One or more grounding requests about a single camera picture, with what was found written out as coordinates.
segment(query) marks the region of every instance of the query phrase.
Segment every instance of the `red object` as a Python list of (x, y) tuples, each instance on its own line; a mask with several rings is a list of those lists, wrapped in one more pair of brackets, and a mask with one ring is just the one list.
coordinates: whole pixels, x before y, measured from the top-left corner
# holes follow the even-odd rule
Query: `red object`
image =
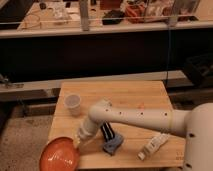
[(73, 140), (60, 137), (51, 141), (40, 158), (40, 171), (74, 171), (78, 165), (79, 152)]
[(100, 0), (101, 10), (112, 10), (120, 8), (123, 0)]
[(145, 7), (143, 5), (129, 5), (126, 7), (125, 16), (131, 23), (144, 21)]

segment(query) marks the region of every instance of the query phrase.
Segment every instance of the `cup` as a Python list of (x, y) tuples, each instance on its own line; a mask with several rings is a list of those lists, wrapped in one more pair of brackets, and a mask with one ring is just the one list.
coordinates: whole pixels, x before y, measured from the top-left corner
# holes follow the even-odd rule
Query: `cup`
[(80, 114), (81, 98), (77, 94), (70, 94), (65, 97), (64, 105), (69, 109), (72, 116), (78, 116)]

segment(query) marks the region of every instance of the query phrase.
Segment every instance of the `orange object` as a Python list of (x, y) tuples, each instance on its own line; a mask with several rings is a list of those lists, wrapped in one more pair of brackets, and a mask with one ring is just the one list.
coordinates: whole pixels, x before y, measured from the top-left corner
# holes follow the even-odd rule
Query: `orange object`
[(139, 106), (138, 106), (139, 109), (145, 109), (145, 105), (144, 103), (141, 103)]
[(79, 152), (73, 140), (60, 137), (51, 141), (40, 158), (40, 171), (74, 171), (78, 165)]
[(129, 5), (126, 7), (125, 16), (131, 23), (144, 21), (145, 7), (143, 5)]

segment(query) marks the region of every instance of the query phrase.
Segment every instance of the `white bottle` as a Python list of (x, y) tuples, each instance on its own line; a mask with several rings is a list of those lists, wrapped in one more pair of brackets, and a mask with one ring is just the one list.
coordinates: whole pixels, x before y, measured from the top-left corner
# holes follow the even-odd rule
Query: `white bottle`
[(67, 20), (69, 18), (69, 16), (66, 11), (65, 3), (63, 2), (63, 0), (54, 1), (52, 8), (53, 8), (54, 18), (56, 20), (58, 20), (58, 22), (56, 22), (56, 23), (57, 24), (66, 23), (66, 21), (63, 21), (63, 20)]
[(167, 142), (169, 134), (157, 133), (138, 153), (138, 157), (144, 160), (147, 156), (151, 156), (155, 153), (160, 146)]

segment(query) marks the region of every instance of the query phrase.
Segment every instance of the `wooden table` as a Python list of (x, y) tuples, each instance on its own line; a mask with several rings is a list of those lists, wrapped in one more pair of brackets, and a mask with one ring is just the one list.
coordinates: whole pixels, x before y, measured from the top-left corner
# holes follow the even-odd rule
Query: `wooden table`
[[(70, 93), (79, 94), (82, 98), (81, 114), (77, 118), (70, 116), (63, 105), (64, 97)], [(66, 82), (61, 87), (49, 141), (62, 136), (72, 138), (89, 107), (103, 98), (110, 100), (117, 107), (172, 109), (164, 85), (160, 81)], [(157, 153), (141, 161), (137, 156), (138, 152), (156, 132), (117, 123), (111, 125), (124, 136), (124, 143), (115, 156), (103, 152), (101, 146), (104, 140), (99, 131), (96, 137), (81, 149), (79, 169), (182, 166), (185, 144), (183, 138), (172, 136)]]
[(195, 16), (200, 21), (212, 21), (213, 20), (213, 1), (201, 0), (196, 10)]
[[(88, 13), (90, 19), (90, 27), (100, 27), (103, 26), (102, 24), (102, 17), (107, 13), (109, 10), (100, 10), (99, 5), (100, 1), (97, 1), (97, 5), (90, 6), (88, 4)], [(78, 2), (74, 1), (71, 3), (71, 7), (79, 8)], [(123, 20), (120, 25), (127, 25), (131, 24), (127, 20)], [(81, 22), (74, 21), (72, 18), (61, 22), (60, 20), (54, 19), (53, 16), (53, 9), (47, 8), (41, 10), (39, 7), (39, 3), (33, 3), (32, 7), (28, 11), (27, 15), (25, 16), (24, 20), (20, 23), (18, 30), (23, 29), (55, 29), (55, 28), (80, 28)]]

